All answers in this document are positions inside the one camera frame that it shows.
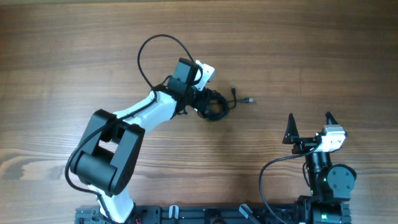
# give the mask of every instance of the wood grain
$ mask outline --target wood grain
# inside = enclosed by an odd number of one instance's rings
[[[288,114],[313,136],[331,111],[349,134],[332,160],[358,173],[353,223],[396,223],[397,9],[304,0],[0,7],[0,223],[71,223],[75,208],[96,204],[67,185],[64,165],[94,111],[147,95],[136,54],[159,33],[217,69],[211,89],[229,98],[235,86],[256,102],[217,123],[189,109],[147,135],[129,183],[137,204],[261,202],[260,168],[290,154]],[[158,83],[184,56],[158,39],[142,66]],[[302,162],[266,171],[271,202],[309,194]]]

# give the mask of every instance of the usb connector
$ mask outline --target usb connector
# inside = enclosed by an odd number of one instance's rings
[[[254,99],[253,99],[253,98],[247,97],[247,98],[243,99],[243,102],[245,102],[245,103],[252,103],[252,102],[254,102]]]

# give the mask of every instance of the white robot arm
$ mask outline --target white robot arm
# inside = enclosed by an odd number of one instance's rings
[[[129,218],[135,205],[126,186],[134,171],[143,136],[160,123],[172,119],[186,106],[193,106],[195,97],[200,95],[215,73],[213,67],[198,60],[193,63],[180,58],[167,86],[156,86],[147,98],[128,109],[113,114],[99,110],[91,117],[82,139],[99,126],[148,105],[156,91],[157,99],[149,107],[97,134],[72,160],[71,171],[101,195],[102,202],[98,200],[103,215],[107,216],[105,210],[108,210],[108,218],[117,223],[124,223]],[[116,152],[113,154],[100,147],[100,140],[117,143]]]

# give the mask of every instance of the wire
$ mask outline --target wire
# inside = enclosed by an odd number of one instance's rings
[[[307,183],[307,186],[308,186],[308,187],[311,187],[311,186],[310,186],[310,183],[309,183],[308,180],[307,180],[307,175],[306,175],[306,173],[305,173],[305,165],[307,165],[307,162],[304,162],[304,163],[303,163],[303,175],[304,175],[304,180],[305,180],[305,183]]]
[[[234,97],[234,106],[229,107],[229,101],[226,100],[225,97],[216,90],[211,90],[209,88],[204,88],[203,91],[200,92],[197,98],[198,106],[196,109],[198,110],[198,115],[201,118],[208,119],[210,121],[218,121],[221,118],[224,118],[228,115],[229,110],[236,107],[236,89],[232,87],[231,89],[232,95]],[[210,105],[220,105],[221,112],[215,112],[210,109]]]
[[[283,158],[279,158],[279,159],[274,159],[273,161],[268,162],[268,163],[261,169],[261,171],[260,171],[260,176],[259,176],[259,188],[260,188],[260,194],[261,194],[262,200],[264,201],[264,204],[266,205],[266,207],[267,207],[269,213],[273,214],[273,216],[275,216],[276,219],[278,219],[278,220],[279,220],[280,222],[282,222],[283,224],[287,224],[287,222],[283,221],[283,219],[279,218],[279,217],[272,211],[271,207],[269,206],[269,204],[268,204],[268,202],[267,202],[266,196],[264,195],[264,192],[262,191],[262,174],[264,173],[265,169],[266,169],[267,167],[269,167],[271,164],[276,163],[276,162],[279,162],[279,161],[285,161],[285,160],[289,160],[289,159],[296,159],[296,158],[300,158],[300,157],[303,157],[303,156],[310,155],[311,153],[315,152],[315,151],[318,149],[318,146],[317,146],[317,147],[314,147],[314,148],[311,149],[310,151],[308,151],[308,152],[306,152],[306,153],[303,153],[303,154],[300,154],[300,155],[296,155],[296,156],[287,156],[287,157],[283,157]]]
[[[111,126],[113,126],[116,123],[119,123],[121,121],[123,121],[126,118],[130,118],[132,116],[134,116],[135,114],[147,109],[150,105],[154,104],[157,100],[157,93],[156,91],[154,91],[154,86],[152,85],[152,83],[148,80],[148,78],[145,76],[144,71],[142,71],[141,68],[141,63],[140,63],[140,59],[141,59],[141,52],[144,48],[144,46],[152,39],[157,38],[157,37],[168,37],[170,39],[175,40],[177,43],[179,43],[181,45],[181,47],[185,50],[185,52],[187,53],[187,55],[189,56],[189,58],[191,59],[191,61],[193,62],[193,58],[191,56],[191,54],[189,53],[188,49],[181,43],[181,41],[179,41],[177,38],[171,36],[171,35],[167,35],[167,34],[158,34],[158,35],[154,35],[152,37],[149,37],[142,45],[141,48],[138,51],[138,55],[137,55],[137,65],[138,65],[138,69],[142,75],[142,77],[144,78],[144,80],[147,82],[147,84],[150,86],[152,92],[154,93],[154,98],[152,99],[151,102],[149,102],[148,104],[146,104],[145,106],[143,106],[142,108],[139,108],[136,111],[133,111],[132,113],[129,113],[123,117],[120,117],[118,119],[115,119],[114,121],[107,123],[105,125],[103,125],[102,127],[98,128],[97,130],[95,130],[94,132],[92,132],[89,136],[87,136],[86,138],[84,138],[81,143],[79,145],[77,145],[77,147],[75,148],[75,150],[71,153],[67,164],[65,165],[65,179],[67,180],[68,184],[75,190],[79,190],[81,192],[86,192],[86,193],[90,193],[90,194],[95,194],[97,196],[97,199],[99,200],[99,203],[101,204],[103,210],[105,211],[106,216],[108,217],[109,221],[113,224],[118,224],[118,222],[115,222],[112,219],[111,214],[109,213],[108,208],[106,208],[106,204],[104,203],[104,200],[102,198],[102,195],[94,190],[90,190],[90,189],[84,189],[81,187],[76,186],[69,177],[69,169],[70,169],[70,165],[72,163],[73,158],[77,155],[77,153],[80,151],[80,149],[82,149],[82,147],[88,142],[90,141],[94,136],[96,136],[97,134],[99,134],[100,132],[102,132],[105,129],[110,128]],[[169,75],[168,77],[166,77],[166,79],[161,83],[162,85],[171,77],[171,75]]]

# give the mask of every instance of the black cylindrical joint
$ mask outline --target black cylindrical joint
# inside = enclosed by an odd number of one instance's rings
[[[105,192],[109,190],[115,172],[116,168],[107,161],[87,153],[83,153],[76,168],[76,175],[83,183],[92,184]]]
[[[305,162],[308,167],[308,180],[312,195],[318,195],[320,189],[317,181],[319,176],[326,175],[327,170],[332,166],[329,152],[314,152],[305,156]]]

